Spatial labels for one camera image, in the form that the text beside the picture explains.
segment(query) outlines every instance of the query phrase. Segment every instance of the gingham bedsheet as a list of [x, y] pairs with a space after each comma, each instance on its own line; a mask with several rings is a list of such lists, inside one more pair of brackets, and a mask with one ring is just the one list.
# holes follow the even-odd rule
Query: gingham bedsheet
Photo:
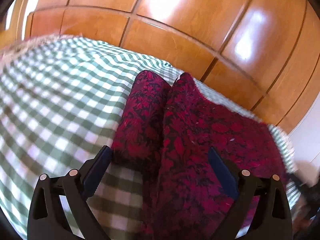
[[[0, 207], [26, 239], [30, 202], [38, 177], [63, 176], [111, 146], [136, 75], [152, 70], [170, 85], [182, 70], [155, 57], [83, 37], [29, 41], [3, 57], [0, 82]], [[211, 101], [249, 118], [254, 114], [195, 80]], [[269, 130], [287, 171], [293, 148], [278, 127]], [[132, 239], [140, 226], [142, 178], [110, 164], [88, 204], [112, 239]], [[299, 192], [288, 185], [292, 206]], [[73, 232], [81, 236], [65, 197]]]

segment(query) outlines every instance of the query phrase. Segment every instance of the green and white checkered fabric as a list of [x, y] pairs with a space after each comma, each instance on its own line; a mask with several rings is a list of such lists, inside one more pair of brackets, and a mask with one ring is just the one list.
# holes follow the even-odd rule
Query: green and white checkered fabric
[[[83, 37], [51, 41], [6, 62], [0, 82], [0, 207], [24, 239], [38, 177], [63, 176], [94, 158], [103, 145], [111, 146], [134, 79], [146, 69], [170, 85], [182, 73], [164, 60]], [[196, 84], [209, 100], [255, 118]], [[282, 153], [279, 138], [275, 142]], [[134, 237], [141, 193], [140, 173], [110, 165], [88, 199], [110, 238]], [[81, 236], [65, 197], [61, 200], [73, 232]]]

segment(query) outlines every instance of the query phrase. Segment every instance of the floral pattern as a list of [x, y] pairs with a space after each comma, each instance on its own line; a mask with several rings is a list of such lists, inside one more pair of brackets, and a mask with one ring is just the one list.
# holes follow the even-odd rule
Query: floral pattern
[[266, 124], [208, 101], [188, 73], [172, 88], [152, 72], [137, 76], [112, 147], [116, 163], [143, 174], [140, 239], [210, 238], [233, 203], [208, 164], [211, 146], [255, 176], [287, 181]]

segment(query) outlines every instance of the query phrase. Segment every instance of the silver screw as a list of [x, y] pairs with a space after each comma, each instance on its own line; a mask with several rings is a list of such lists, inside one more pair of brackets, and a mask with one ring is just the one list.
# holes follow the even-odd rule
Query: silver screw
[[69, 175], [70, 176], [76, 176], [78, 174], [78, 171], [77, 170], [71, 170], [69, 171]]
[[40, 180], [45, 180], [47, 178], [47, 174], [42, 174], [41, 176], [40, 176]]
[[248, 170], [243, 170], [241, 173], [243, 176], [250, 176], [250, 171]]
[[276, 181], [278, 181], [278, 180], [280, 179], [277, 174], [274, 174], [274, 175], [272, 176], [272, 178], [273, 178], [274, 180], [276, 180]]

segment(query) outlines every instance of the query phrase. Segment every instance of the dark red fabric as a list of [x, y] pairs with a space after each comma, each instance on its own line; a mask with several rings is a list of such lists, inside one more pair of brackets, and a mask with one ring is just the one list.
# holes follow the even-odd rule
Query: dark red fabric
[[[188, 73], [181, 75], [166, 95], [163, 90], [162, 96], [167, 102], [161, 105], [164, 107], [157, 108], [164, 111], [157, 115], [161, 118], [164, 114], [157, 129], [151, 129], [149, 134], [147, 129], [139, 128], [140, 125], [148, 126], [145, 123], [138, 125], [138, 131], [131, 132], [135, 124], [149, 120], [150, 116], [148, 111], [140, 112], [135, 120], [135, 105], [141, 104], [144, 93], [149, 94], [159, 87], [153, 82], [163, 81], [154, 78], [154, 73], [146, 81], [149, 73], [141, 74], [144, 85], [140, 92], [135, 87], [140, 74], [137, 76], [128, 99], [135, 103], [130, 103], [129, 107], [126, 104], [120, 131], [116, 132], [112, 146], [117, 149], [114, 157], [118, 164], [133, 157], [133, 161], [139, 160], [136, 168], [143, 174], [158, 173], [158, 179], [144, 176], [144, 223], [140, 238], [209, 239], [233, 203], [224, 194], [208, 164], [207, 152], [211, 146], [223, 158], [232, 160], [240, 169], [250, 170], [255, 176], [268, 178], [276, 173], [286, 182], [284, 165], [265, 124], [208, 101]], [[158, 129], [162, 129], [159, 133], [163, 133], [163, 138], [155, 136]], [[146, 147], [149, 136], [157, 141], [158, 150]], [[134, 146], [135, 150], [128, 151], [128, 145]], [[145, 160], [150, 166], [144, 166]], [[257, 200], [252, 203], [245, 225], [252, 220], [256, 204]]]

